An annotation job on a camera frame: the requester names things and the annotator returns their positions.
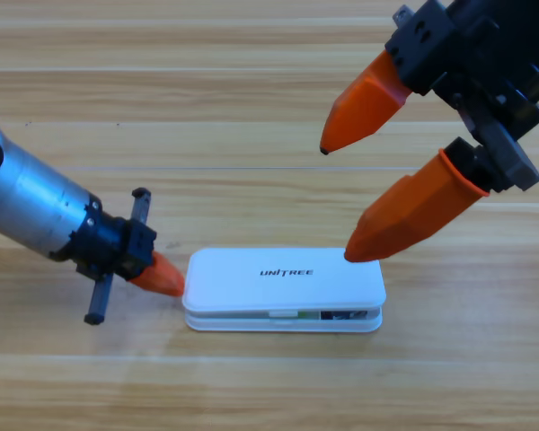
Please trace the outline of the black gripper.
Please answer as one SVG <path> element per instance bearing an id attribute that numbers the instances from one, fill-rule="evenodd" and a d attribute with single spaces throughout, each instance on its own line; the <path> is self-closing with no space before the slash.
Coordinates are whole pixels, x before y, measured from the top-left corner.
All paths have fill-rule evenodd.
<path id="1" fill-rule="evenodd" d="M 115 275 L 146 291 L 183 296 L 184 275 L 161 253 L 154 251 L 156 231 L 146 225 L 152 194 L 148 189 L 132 191 L 131 217 L 112 216 L 93 194 L 85 205 L 79 228 L 69 234 L 69 242 L 53 261 L 71 260 L 76 272 L 94 281 L 93 295 L 84 322 L 100 325 L 110 297 Z"/>
<path id="2" fill-rule="evenodd" d="M 434 92 L 477 141 L 446 158 L 483 191 L 527 190 L 539 172 L 518 143 L 539 124 L 539 1 L 427 1 L 394 15 L 385 49 L 331 107 L 320 150 L 373 135 L 411 91 Z"/>

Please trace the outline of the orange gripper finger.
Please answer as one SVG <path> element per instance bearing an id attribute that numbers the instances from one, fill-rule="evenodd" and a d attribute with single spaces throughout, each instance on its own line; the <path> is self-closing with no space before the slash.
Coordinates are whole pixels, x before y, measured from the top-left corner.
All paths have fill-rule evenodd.
<path id="1" fill-rule="evenodd" d="M 370 205 L 349 238 L 349 262 L 386 259 L 422 242 L 489 195 L 494 179 L 476 147 L 458 137 Z"/>

